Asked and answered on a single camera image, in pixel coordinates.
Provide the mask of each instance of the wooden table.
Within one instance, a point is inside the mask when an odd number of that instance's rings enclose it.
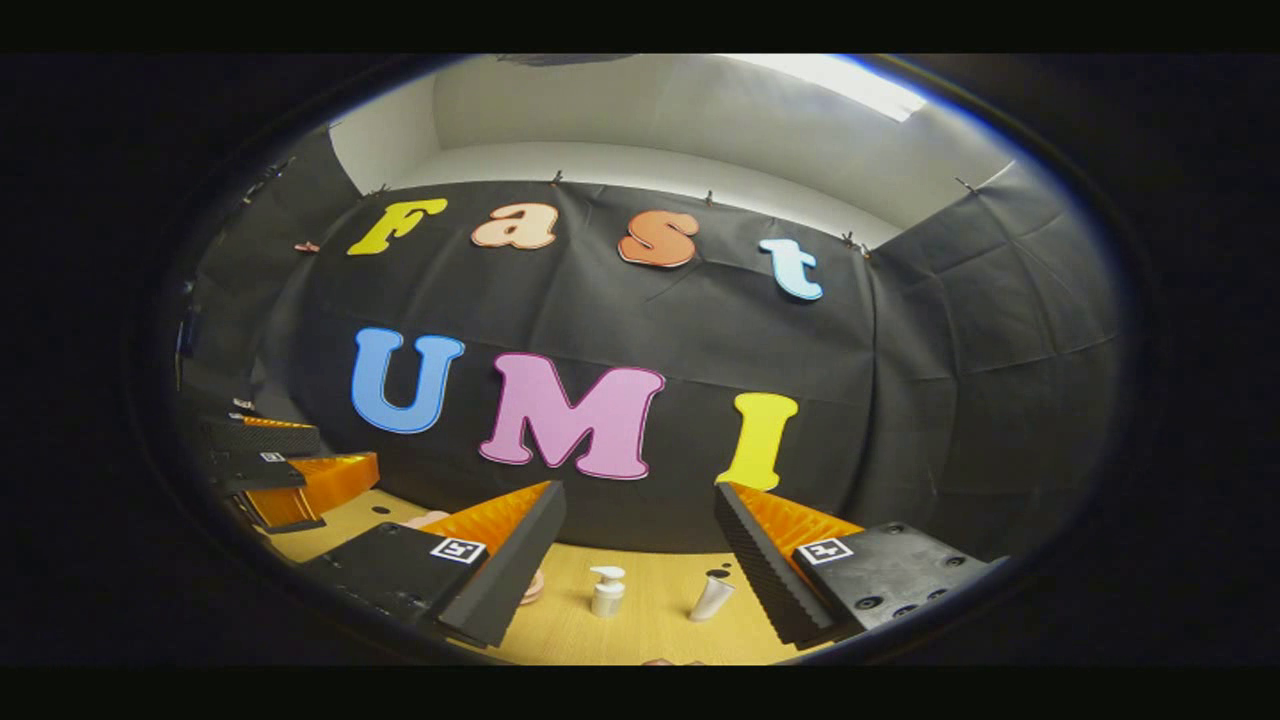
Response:
[[[403,523],[425,512],[374,489],[325,514],[328,527],[269,537],[282,555],[301,562],[379,523]],[[691,623],[689,611],[707,571],[726,562],[731,564],[726,582],[736,591],[714,618]],[[613,618],[591,614],[598,575],[589,568],[595,565],[617,565],[627,573],[626,596]],[[768,665],[801,655],[778,642],[737,560],[727,552],[668,555],[554,543],[541,570],[541,597],[516,610],[502,647],[461,647],[521,665],[640,665],[659,657],[677,665]]]

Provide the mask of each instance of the lotion bottle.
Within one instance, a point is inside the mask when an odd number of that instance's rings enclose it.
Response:
[[[591,597],[591,612],[598,618],[612,618],[618,612],[618,603],[622,602],[622,593],[626,591],[626,585],[618,582],[626,575],[626,570],[602,565],[591,568],[591,571],[600,574],[600,582],[595,583],[595,594]]]

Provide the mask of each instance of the blue letter u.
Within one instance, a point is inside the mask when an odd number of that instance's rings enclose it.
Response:
[[[417,373],[417,396],[413,405],[396,407],[387,402],[383,387],[392,351],[404,343],[399,333],[383,328],[365,328],[356,333],[356,369],[351,374],[351,402],[356,413],[371,425],[393,433],[421,433],[440,419],[444,405],[444,383],[449,379],[449,361],[466,350],[452,337],[422,336],[413,348],[422,356]]]

